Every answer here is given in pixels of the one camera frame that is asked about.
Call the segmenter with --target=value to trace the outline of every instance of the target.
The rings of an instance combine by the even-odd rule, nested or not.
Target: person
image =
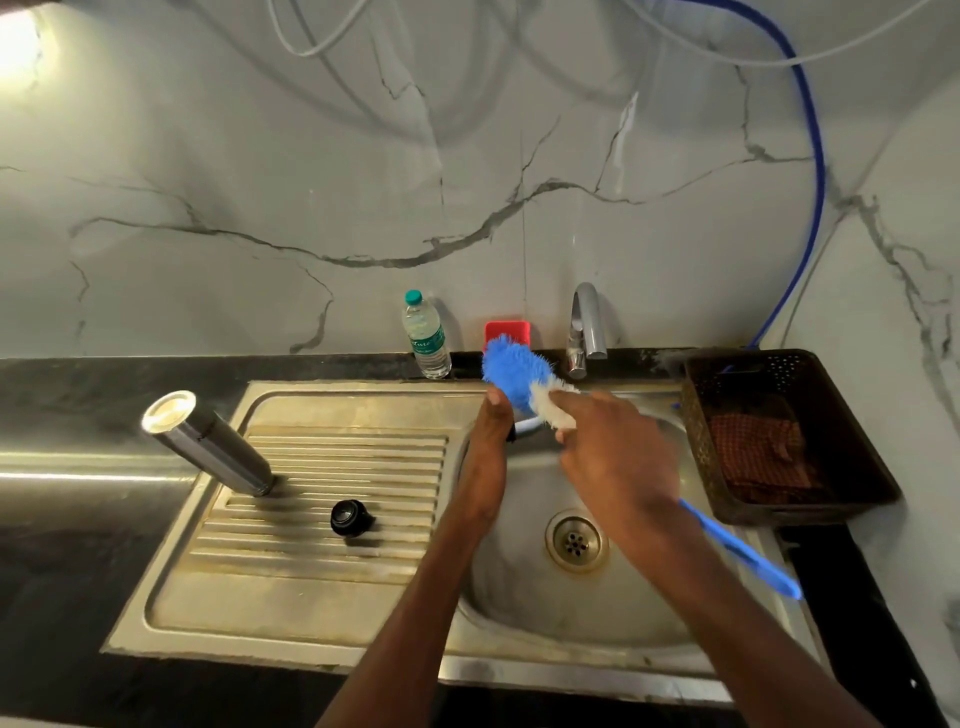
[[[554,392],[577,422],[561,465],[593,517],[704,649],[752,728],[879,723],[780,629],[679,505],[675,454],[655,420],[610,394]],[[417,573],[318,728],[425,726],[470,559],[496,520],[513,410],[491,388],[460,481]]]

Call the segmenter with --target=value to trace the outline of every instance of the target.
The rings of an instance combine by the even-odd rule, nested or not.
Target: green label
[[[410,339],[414,352],[425,354],[437,353],[443,348],[445,341],[444,327],[438,328],[433,336],[428,336],[425,339]]]

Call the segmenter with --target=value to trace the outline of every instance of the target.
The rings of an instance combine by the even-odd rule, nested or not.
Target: red checkered cloth
[[[761,503],[789,503],[819,488],[804,460],[800,425],[756,415],[717,415],[709,421],[720,469],[734,494]]]

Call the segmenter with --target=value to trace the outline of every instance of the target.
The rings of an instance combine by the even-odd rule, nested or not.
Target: blue bristles
[[[546,382],[553,372],[546,359],[501,334],[487,344],[483,354],[483,380],[497,387],[516,409],[531,412],[530,385]]]

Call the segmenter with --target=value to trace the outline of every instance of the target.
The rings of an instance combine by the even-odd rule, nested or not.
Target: wall
[[[909,1],[757,6],[803,51]],[[319,36],[351,4],[300,1]],[[661,9],[773,56],[735,18]],[[0,89],[2,355],[398,351],[413,286],[457,349],[505,317],[560,346],[580,280],[612,346],[742,343],[804,243],[812,164],[789,72],[691,56],[617,0],[376,0],[310,60],[283,51],[260,0],[39,14],[36,77]],[[828,230],[960,63],[958,25],[934,3],[810,66]]]
[[[851,531],[954,726],[960,726],[957,118],[960,81],[903,124],[862,191],[841,203],[843,219],[785,337],[787,346],[821,357],[903,489],[903,502],[857,519]]]

